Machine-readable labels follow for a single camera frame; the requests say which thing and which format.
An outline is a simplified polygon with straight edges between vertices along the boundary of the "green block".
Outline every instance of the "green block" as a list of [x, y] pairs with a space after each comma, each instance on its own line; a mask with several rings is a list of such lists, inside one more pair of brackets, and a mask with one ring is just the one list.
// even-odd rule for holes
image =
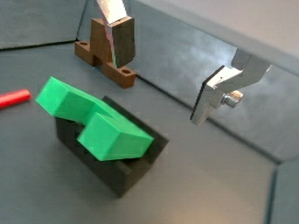
[[78, 140], [99, 160], [145, 155], [154, 138], [97, 97], [51, 77], [37, 101], [53, 116], [86, 125]]
[[98, 113], [79, 136], [79, 142], [101, 161], [141, 158], [153, 141], [154, 138], [131, 122]]

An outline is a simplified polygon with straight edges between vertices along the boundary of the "red object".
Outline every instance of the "red object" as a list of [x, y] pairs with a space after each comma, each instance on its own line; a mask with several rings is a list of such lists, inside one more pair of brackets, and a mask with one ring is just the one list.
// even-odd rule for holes
[[28, 89], [22, 89], [7, 94], [0, 94], [0, 109], [19, 102], [31, 100], [32, 95]]

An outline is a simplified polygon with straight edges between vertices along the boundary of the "dark gray table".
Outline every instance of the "dark gray table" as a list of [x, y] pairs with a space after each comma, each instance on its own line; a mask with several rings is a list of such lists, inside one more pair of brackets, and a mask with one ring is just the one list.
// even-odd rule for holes
[[119, 88], [74, 55], [74, 45], [0, 52], [0, 93], [50, 76], [109, 95], [171, 142], [151, 171], [118, 199], [55, 136], [32, 100], [0, 111], [0, 223], [265, 224], [277, 165], [142, 80]]

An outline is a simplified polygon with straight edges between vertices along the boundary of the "metal bracket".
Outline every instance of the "metal bracket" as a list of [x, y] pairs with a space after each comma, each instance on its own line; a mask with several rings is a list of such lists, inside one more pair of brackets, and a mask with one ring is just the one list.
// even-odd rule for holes
[[202, 125], [214, 109], [222, 104], [235, 108], [243, 94], [238, 89], [261, 81], [271, 65], [254, 55], [238, 50], [231, 65], [222, 66], [211, 77], [202, 83], [201, 94], [191, 113], [191, 121]]
[[137, 56], [135, 20], [127, 15], [123, 0], [98, 0], [98, 6], [105, 14], [114, 64], [121, 68]]

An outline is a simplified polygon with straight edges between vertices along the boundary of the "black base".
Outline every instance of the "black base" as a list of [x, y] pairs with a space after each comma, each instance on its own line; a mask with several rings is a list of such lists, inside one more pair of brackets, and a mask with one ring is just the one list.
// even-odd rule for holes
[[58, 137], [79, 159], [86, 163], [89, 168], [98, 174], [117, 196], [122, 197], [151, 168], [169, 140], [109, 97], [105, 97], [103, 101], [154, 137], [154, 142], [145, 156], [134, 159], [99, 161], [77, 140], [85, 126], [61, 118], [55, 118]]

